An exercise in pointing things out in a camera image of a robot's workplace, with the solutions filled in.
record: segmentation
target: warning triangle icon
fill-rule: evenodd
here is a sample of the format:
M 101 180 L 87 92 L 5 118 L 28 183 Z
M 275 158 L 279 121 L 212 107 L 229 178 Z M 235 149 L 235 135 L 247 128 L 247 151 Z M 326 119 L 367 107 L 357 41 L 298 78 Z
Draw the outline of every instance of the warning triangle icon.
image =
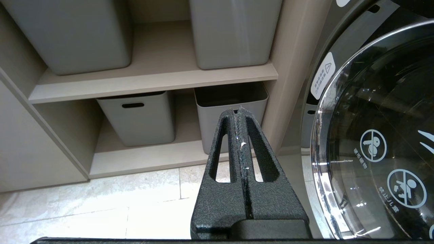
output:
M 328 63 L 328 64 L 326 64 L 325 65 L 325 72 L 328 74 L 329 73 L 329 70 L 330 70 L 330 67 L 332 66 L 332 63 Z

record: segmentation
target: tile floor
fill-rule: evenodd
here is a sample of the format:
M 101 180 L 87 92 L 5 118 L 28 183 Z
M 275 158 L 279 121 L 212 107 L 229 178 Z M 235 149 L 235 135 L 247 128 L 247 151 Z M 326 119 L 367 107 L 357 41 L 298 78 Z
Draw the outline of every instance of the tile floor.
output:
M 0 243 L 29 244 L 44 236 L 189 239 L 204 169 L 198 165 L 0 194 Z M 303 183 L 300 171 L 291 169 L 288 176 L 297 194 L 300 174 Z M 217 181 L 229 182 L 228 162 L 219 164 Z

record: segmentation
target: open storage bin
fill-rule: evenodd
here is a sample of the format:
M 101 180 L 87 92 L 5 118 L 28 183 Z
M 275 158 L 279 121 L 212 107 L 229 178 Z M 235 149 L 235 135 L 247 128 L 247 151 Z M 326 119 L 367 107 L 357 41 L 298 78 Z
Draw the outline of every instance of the open storage bin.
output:
M 262 82 L 199 87 L 194 89 L 194 96 L 199 115 L 202 146 L 206 154 L 210 153 L 217 122 L 223 111 L 243 107 L 250 110 L 261 123 L 268 101 L 268 93 Z M 227 135 L 225 135 L 220 152 L 228 150 Z
M 130 64 L 132 30 L 119 0 L 0 0 L 57 75 Z
M 281 5 L 282 0 L 190 0 L 197 65 L 266 63 Z
M 174 106 L 169 92 L 149 92 L 97 99 L 125 146 L 175 140 Z

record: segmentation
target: shelf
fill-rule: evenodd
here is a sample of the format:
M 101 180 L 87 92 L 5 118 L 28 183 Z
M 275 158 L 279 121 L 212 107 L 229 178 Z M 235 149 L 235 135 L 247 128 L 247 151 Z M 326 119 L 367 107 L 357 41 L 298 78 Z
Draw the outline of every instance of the shelf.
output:
M 47 69 L 29 96 L 33 104 L 277 79 L 269 61 L 258 66 L 202 70 L 196 65 L 191 24 L 136 25 L 128 67 L 56 76 Z
M 176 139 L 172 143 L 125 147 L 104 120 L 90 170 L 90 178 L 177 168 L 206 163 L 196 104 L 192 94 L 175 97 Z M 227 161 L 228 153 L 220 155 Z

